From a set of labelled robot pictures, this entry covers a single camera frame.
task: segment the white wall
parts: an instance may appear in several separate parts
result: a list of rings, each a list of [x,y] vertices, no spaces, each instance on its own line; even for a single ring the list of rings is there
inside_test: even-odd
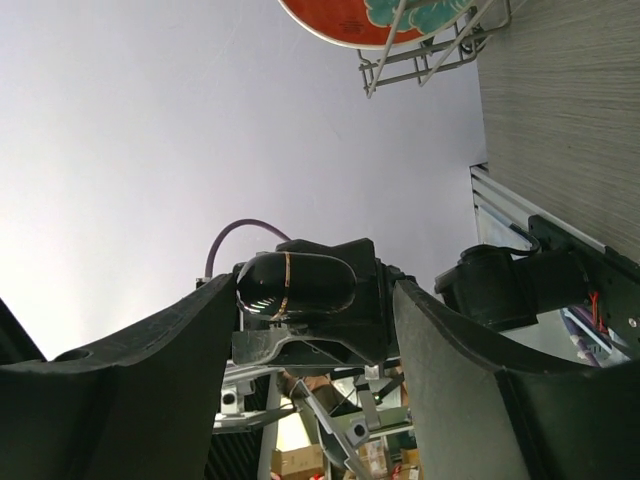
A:
[[[433,276],[475,243],[474,66],[367,101],[275,0],[0,0],[0,296],[45,354],[193,288],[252,216]],[[270,249],[248,228],[217,272]]]

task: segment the red plate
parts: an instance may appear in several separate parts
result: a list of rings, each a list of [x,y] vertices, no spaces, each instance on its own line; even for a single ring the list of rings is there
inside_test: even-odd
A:
[[[328,42],[344,47],[382,48],[391,31],[390,26],[378,26],[371,22],[365,0],[280,0],[280,3],[304,28]],[[428,36],[410,28],[397,33],[394,45],[416,43]]]

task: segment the gold stripe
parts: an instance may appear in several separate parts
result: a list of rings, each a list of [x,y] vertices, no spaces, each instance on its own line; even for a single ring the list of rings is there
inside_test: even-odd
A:
[[[287,303],[289,303],[289,285],[291,284],[291,255],[289,252],[284,252],[285,258],[285,272],[284,272],[284,297],[282,298],[282,303],[280,304],[280,309],[278,313],[276,313],[272,320],[277,319],[284,315],[287,310]]]

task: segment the gray wood grain surface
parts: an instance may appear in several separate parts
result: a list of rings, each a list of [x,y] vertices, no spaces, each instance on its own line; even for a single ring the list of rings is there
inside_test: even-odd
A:
[[[491,176],[640,261],[640,1],[529,0],[478,68]]]

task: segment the metal wire rack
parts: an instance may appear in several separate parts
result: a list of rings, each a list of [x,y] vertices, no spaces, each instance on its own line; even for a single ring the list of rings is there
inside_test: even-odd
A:
[[[499,3],[499,0],[485,0],[480,7],[472,6],[463,19],[456,21],[451,29],[455,33],[455,38],[436,43],[434,38],[421,42],[420,46],[414,50],[396,53],[391,55],[393,43],[400,25],[400,20],[406,10],[424,7],[436,3],[438,0],[400,0],[395,12],[391,31],[387,37],[387,42],[382,50],[382,56],[375,60],[366,58],[362,50],[358,50],[360,60],[360,73],[364,82],[364,91],[367,98],[371,98],[378,87],[398,83],[405,80],[417,79],[418,85],[423,87],[438,72],[453,70],[467,63],[473,62],[478,54],[483,50],[485,44],[495,33],[504,30],[511,25],[512,8],[511,0],[501,0],[504,5],[504,19],[493,28],[484,30],[480,27],[480,21]],[[452,53],[457,51],[457,59],[449,60]],[[435,63],[430,65],[430,57],[438,55]],[[382,70],[385,65],[399,62],[410,62],[412,71],[387,78],[382,77]]]

